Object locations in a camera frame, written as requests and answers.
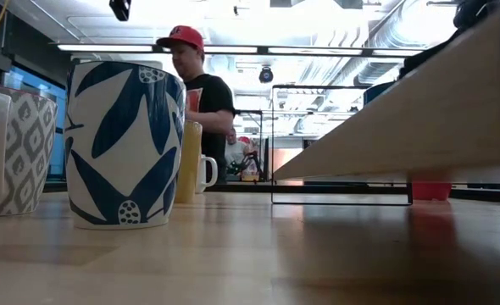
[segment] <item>blue and white mug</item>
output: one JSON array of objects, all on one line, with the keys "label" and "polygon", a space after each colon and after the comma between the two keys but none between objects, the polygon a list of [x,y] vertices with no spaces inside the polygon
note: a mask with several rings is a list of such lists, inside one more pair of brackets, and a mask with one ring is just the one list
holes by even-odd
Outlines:
[{"label": "blue and white mug", "polygon": [[185,95],[184,84],[160,69],[123,62],[73,67],[64,139],[76,227],[122,230],[167,223]]}]

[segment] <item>t-shirt graphic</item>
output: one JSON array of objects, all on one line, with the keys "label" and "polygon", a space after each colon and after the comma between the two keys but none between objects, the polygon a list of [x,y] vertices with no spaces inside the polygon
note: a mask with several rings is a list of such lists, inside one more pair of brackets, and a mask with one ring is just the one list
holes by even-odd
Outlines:
[{"label": "t-shirt graphic", "polygon": [[186,110],[199,112],[199,103],[201,102],[202,88],[188,90],[186,92]]}]

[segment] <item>black t-shirt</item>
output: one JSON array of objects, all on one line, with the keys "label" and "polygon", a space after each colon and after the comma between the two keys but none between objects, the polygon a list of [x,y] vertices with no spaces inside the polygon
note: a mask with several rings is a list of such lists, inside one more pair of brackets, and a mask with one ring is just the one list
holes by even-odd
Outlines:
[{"label": "black t-shirt", "polygon": [[[185,83],[186,103],[189,109],[200,113],[211,113],[220,110],[230,111],[233,108],[233,96],[230,88],[218,76],[199,75],[197,78]],[[218,163],[218,182],[225,182],[225,135],[203,132],[201,138],[201,151],[207,157],[214,158]],[[210,179],[211,169],[207,163],[207,180]]]}]

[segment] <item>table surface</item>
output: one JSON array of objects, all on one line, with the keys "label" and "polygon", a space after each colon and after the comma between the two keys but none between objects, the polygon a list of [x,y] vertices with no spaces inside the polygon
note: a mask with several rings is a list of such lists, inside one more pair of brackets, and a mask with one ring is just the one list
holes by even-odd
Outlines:
[{"label": "table surface", "polygon": [[66,193],[45,194],[35,213],[0,218],[0,304],[12,303],[499,304],[500,204],[209,193],[167,225],[95,231],[72,227]]}]

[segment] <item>man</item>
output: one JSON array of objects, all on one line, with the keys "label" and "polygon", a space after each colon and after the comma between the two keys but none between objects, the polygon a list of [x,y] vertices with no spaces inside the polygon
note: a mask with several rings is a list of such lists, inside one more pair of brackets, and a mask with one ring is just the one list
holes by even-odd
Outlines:
[{"label": "man", "polygon": [[[218,164],[217,184],[225,183],[225,135],[235,115],[231,90],[221,78],[204,72],[204,42],[197,30],[178,25],[156,44],[171,51],[176,72],[186,85],[186,119],[203,126],[202,153]],[[207,163],[207,180],[211,173]]]},{"label": "man", "polygon": [[252,151],[250,145],[236,139],[235,128],[231,128],[231,131],[227,135],[226,140],[227,145],[225,146],[225,161],[227,162],[228,166],[232,162],[240,164],[244,159],[244,156]]}]

